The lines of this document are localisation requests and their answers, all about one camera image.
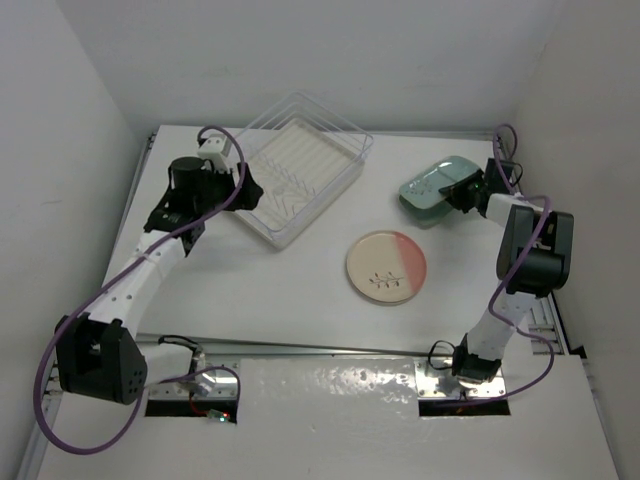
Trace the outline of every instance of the plate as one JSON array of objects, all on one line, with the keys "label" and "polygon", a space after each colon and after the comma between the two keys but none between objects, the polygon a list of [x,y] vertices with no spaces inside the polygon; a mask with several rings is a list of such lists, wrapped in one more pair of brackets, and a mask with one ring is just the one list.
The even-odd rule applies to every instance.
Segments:
[{"label": "plate", "polygon": [[398,304],[412,298],[424,285],[427,260],[418,244],[404,233],[377,231],[349,249],[347,274],[365,297]]}]

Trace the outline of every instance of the white panel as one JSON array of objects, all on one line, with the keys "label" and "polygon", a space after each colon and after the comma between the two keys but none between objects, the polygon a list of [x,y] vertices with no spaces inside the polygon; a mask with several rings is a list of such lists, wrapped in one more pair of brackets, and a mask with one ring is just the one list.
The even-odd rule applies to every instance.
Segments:
[{"label": "white panel", "polygon": [[[506,365],[511,388],[546,362]],[[402,372],[405,379],[392,375]],[[100,455],[50,446],[39,480],[615,478],[577,357],[558,358],[544,382],[510,401],[508,417],[419,418],[406,359],[243,361],[241,380],[237,426],[138,418]],[[65,395],[55,427],[75,444],[96,445],[129,411]]]},{"label": "white panel", "polygon": [[584,345],[621,476],[640,471],[640,4],[572,0],[522,105],[527,193],[576,217],[558,304]]},{"label": "white panel", "polygon": [[58,0],[136,127],[246,125],[293,89],[366,128],[514,114],[562,0]]},{"label": "white panel", "polygon": [[13,478],[36,363],[102,281],[139,150],[53,0],[2,3],[0,64],[0,478]]}]

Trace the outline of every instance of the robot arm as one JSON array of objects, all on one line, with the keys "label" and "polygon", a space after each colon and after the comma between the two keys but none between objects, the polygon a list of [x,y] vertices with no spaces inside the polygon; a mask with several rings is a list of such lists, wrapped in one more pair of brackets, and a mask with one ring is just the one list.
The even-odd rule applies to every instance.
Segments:
[{"label": "robot arm", "polygon": [[[485,191],[476,198],[481,215],[505,229],[496,268],[498,278],[503,280],[530,239],[542,209],[519,196],[487,194]],[[501,366],[505,347],[525,314],[538,298],[546,297],[567,281],[572,237],[573,216],[551,212],[538,239],[538,247],[530,251],[495,301],[496,312],[513,325],[496,318],[487,308],[456,347],[453,375],[476,384],[493,379]]]},{"label": "robot arm", "polygon": [[[65,391],[130,404],[146,385],[193,369],[192,345],[163,343],[139,349],[134,338],[149,302],[173,267],[189,255],[204,224],[145,252],[167,233],[202,218],[227,200],[235,189],[225,162],[229,148],[225,136],[213,135],[201,142],[198,157],[171,163],[169,186],[124,268],[140,256],[145,260],[75,319],[56,347]],[[247,165],[242,188],[226,210],[253,210],[262,194]]]}]

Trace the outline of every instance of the white tabletop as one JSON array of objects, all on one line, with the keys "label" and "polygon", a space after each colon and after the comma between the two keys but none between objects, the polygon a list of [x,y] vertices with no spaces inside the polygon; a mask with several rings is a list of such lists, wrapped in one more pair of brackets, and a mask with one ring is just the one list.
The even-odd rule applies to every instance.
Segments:
[{"label": "white tabletop", "polygon": [[[195,154],[197,131],[160,128],[108,277],[135,248],[166,188],[170,162]],[[402,183],[448,155],[467,157],[484,168],[491,145],[376,135],[362,176],[280,252],[230,213],[210,220],[191,255],[152,301],[140,331],[413,351],[424,351],[437,339],[458,342],[478,321],[497,284],[501,229],[477,213],[453,212],[436,228],[421,230],[397,203]],[[345,274],[352,243],[380,229],[409,235],[427,258],[425,286],[403,305],[369,303]]]},{"label": "white tabletop", "polygon": [[[546,362],[510,362],[511,388]],[[406,381],[389,381],[389,372],[405,373]],[[616,478],[578,357],[558,358],[549,377],[511,399],[511,415],[502,417],[418,417],[407,359],[247,360],[240,377],[237,426],[141,417],[99,455],[49,446],[39,480]],[[75,445],[97,445],[129,411],[65,394],[55,429]]]}]

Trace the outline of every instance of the clear plastic container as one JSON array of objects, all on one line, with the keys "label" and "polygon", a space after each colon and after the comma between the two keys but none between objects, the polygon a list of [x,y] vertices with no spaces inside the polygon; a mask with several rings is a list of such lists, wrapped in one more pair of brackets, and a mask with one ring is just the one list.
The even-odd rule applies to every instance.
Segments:
[{"label": "clear plastic container", "polygon": [[238,136],[264,189],[258,207],[236,212],[284,248],[362,172],[373,137],[303,93],[293,93]]}]

